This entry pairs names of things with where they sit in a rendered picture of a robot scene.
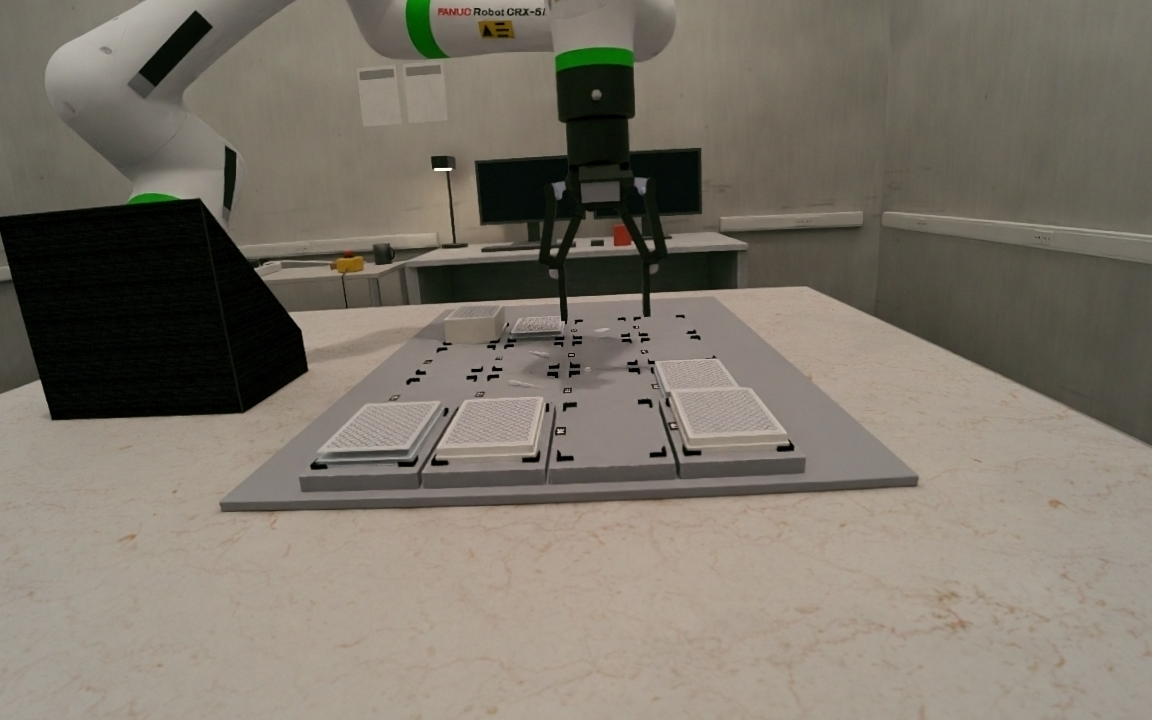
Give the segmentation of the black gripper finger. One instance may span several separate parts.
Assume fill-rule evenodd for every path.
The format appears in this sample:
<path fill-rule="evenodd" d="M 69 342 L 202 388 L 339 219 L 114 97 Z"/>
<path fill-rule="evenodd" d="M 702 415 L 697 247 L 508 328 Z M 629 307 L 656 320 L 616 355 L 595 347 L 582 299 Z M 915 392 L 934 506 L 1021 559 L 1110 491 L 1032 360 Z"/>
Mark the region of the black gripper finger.
<path fill-rule="evenodd" d="M 566 190 L 564 181 L 553 184 L 550 183 L 544 184 L 545 199 L 547 199 L 547 210 L 545 210 L 543 232 L 541 232 L 541 245 L 539 252 L 539 263 L 550 266 L 550 276 L 559 279 L 559 295 L 561 295 L 561 323 L 567 323 L 568 320 L 564 259 L 567 258 L 567 253 L 570 252 L 573 237 L 575 237 L 576 232 L 579 232 L 579 223 L 582 220 L 582 215 L 584 215 L 585 210 L 588 209 L 588 202 L 582 202 L 582 194 L 581 194 L 579 204 L 577 204 L 575 211 L 573 211 L 571 222 L 570 225 L 568 225 L 567 232 L 564 233 L 564 238 L 562 240 L 561 249 L 558 250 L 556 256 L 550 255 L 550 243 L 552 243 L 554 223 L 556 223 L 558 200 L 562 199 L 562 194 L 564 190 Z"/>
<path fill-rule="evenodd" d="M 666 247 L 666 238 L 664 238 L 662 225 L 660 225 L 659 211 L 657 209 L 655 192 L 657 192 L 657 179 L 635 179 L 634 185 L 637 187 L 637 194 L 644 197 L 646 217 L 650 223 L 650 229 L 652 229 L 652 237 L 654 241 L 655 250 L 649 251 L 645 241 L 643 240 L 643 234 L 637 229 L 637 225 L 634 222 L 634 218 L 626 206 L 626 200 L 622 199 L 620 194 L 620 200 L 614 202 L 614 209 L 617 210 L 622 222 L 626 223 L 627 232 L 630 232 L 631 238 L 634 240 L 637 252 L 641 253 L 643 263 L 641 263 L 641 273 L 643 273 L 643 314 L 650 314 L 650 274 L 658 272 L 658 260 L 667 258 L 668 251 Z"/>

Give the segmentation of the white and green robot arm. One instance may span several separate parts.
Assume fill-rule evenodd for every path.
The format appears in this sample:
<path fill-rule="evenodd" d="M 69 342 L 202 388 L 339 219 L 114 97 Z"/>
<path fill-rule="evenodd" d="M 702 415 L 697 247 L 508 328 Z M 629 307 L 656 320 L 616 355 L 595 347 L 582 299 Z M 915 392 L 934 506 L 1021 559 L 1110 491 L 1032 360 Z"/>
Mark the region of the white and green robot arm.
<path fill-rule="evenodd" d="M 132 182 L 136 202 L 200 197 L 228 232 L 241 152 L 196 118 L 185 88 L 296 0 L 146 0 L 59 47 L 45 71 L 58 118 Z M 381 56 L 556 54 L 558 120 L 635 118 L 634 63 L 666 50 L 675 0 L 346 0 Z M 621 172 L 621 174 L 620 174 Z M 579 167 L 582 202 L 634 187 L 620 164 Z"/>

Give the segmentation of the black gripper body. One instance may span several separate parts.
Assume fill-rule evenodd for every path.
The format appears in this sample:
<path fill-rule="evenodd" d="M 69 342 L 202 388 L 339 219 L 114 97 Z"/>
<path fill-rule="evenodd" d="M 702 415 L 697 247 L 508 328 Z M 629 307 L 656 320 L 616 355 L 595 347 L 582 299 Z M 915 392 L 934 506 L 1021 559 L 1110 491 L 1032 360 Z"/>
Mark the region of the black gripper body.
<path fill-rule="evenodd" d="M 620 170 L 630 169 L 628 152 L 628 120 L 573 120 L 566 124 L 568 176 L 566 190 L 579 202 L 579 167 L 600 164 L 620 164 Z M 614 211 L 614 202 L 588 202 L 586 211 Z"/>

